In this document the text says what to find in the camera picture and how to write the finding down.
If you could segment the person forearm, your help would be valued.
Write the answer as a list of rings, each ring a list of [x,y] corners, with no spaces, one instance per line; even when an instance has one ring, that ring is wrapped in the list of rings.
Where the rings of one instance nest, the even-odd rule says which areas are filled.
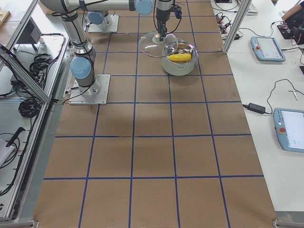
[[[294,5],[291,9],[289,9],[283,16],[282,21],[285,22],[288,18],[290,18],[292,15],[300,11],[304,7],[304,2],[298,3]]]

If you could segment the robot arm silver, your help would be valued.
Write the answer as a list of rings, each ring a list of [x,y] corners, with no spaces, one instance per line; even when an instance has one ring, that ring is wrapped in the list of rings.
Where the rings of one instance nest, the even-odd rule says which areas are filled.
[[[78,21],[79,10],[86,11],[94,24],[102,23],[110,10],[137,11],[141,15],[154,12],[153,20],[160,41],[169,35],[166,23],[170,14],[174,13],[177,19],[182,17],[181,7],[173,0],[43,0],[41,3],[53,12],[54,17],[61,18],[71,39],[75,58],[70,70],[78,83],[80,96],[84,98],[98,95],[101,85],[95,75],[96,51]]]
[[[87,17],[92,24],[95,24],[102,29],[110,27],[113,23],[107,10],[89,11]]]

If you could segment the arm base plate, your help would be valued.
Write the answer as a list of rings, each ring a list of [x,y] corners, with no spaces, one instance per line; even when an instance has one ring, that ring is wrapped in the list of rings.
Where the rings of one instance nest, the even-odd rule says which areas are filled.
[[[88,90],[87,88],[79,86],[75,79],[73,87],[77,87],[77,89],[71,91],[71,97],[68,103],[70,105],[107,104],[110,77],[109,74],[95,75],[95,82]]]
[[[89,33],[116,33],[118,29],[119,15],[103,16],[103,14],[90,14],[88,16],[90,26]]]

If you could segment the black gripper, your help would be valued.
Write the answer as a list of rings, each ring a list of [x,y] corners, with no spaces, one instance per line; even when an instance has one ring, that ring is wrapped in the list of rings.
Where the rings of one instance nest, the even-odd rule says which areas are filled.
[[[156,19],[157,30],[161,35],[161,41],[164,41],[167,33],[166,22],[170,18],[170,14],[174,13],[177,19],[182,18],[181,7],[174,0],[157,0],[156,1]]]

